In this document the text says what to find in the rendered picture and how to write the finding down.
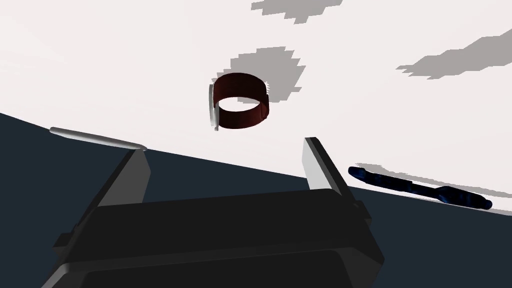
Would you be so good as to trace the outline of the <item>white pen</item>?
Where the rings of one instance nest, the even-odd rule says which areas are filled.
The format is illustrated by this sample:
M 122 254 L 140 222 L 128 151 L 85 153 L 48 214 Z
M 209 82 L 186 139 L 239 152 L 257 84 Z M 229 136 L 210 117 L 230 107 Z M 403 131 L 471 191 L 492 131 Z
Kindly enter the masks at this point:
M 101 135 L 88 134 L 88 133 L 81 132 L 81 131 L 63 129 L 63 128 L 58 128 L 58 127 L 50 127 L 49 132 L 52 134 L 64 137 L 64 138 L 72 139 L 72 140 L 100 144 L 100 145 L 105 145 L 105 146 L 110 146 L 110 147 L 118 147 L 118 148 L 130 149 L 130 150 L 143 150 L 143 151 L 148 150 L 147 147 L 145 147 L 144 145 L 138 144 L 138 143 L 114 139 L 114 138 L 101 136 Z

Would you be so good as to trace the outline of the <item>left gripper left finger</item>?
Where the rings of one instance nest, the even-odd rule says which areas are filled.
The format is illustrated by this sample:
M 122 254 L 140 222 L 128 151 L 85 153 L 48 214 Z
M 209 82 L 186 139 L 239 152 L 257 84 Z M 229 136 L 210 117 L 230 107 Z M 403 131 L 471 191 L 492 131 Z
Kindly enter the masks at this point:
M 131 151 L 120 172 L 116 172 L 113 182 L 107 185 L 100 197 L 98 206 L 113 206 L 142 203 L 149 182 L 151 169 L 145 151 Z

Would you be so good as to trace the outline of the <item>dark blue pen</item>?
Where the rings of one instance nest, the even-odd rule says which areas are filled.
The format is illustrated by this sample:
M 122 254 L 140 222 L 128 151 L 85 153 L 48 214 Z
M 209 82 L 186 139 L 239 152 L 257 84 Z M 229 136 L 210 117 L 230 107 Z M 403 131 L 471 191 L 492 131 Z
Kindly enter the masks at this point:
M 355 166 L 350 166 L 348 168 L 348 173 L 354 178 L 372 186 L 406 192 L 414 195 L 421 195 L 437 199 L 445 204 L 483 210 L 489 210 L 493 206 L 493 203 L 482 195 L 451 186 L 441 186 L 436 188 L 427 187 L 415 184 L 410 180 L 372 173 L 366 171 L 364 168 Z

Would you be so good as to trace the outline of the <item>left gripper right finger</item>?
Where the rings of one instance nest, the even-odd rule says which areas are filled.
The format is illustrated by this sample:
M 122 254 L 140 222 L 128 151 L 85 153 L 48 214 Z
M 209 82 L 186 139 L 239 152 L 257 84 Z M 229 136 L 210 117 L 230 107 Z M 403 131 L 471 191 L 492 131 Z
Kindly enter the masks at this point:
M 308 187 L 311 190 L 332 189 L 349 202 L 356 201 L 347 183 L 318 138 L 306 137 L 304 139 L 302 166 Z

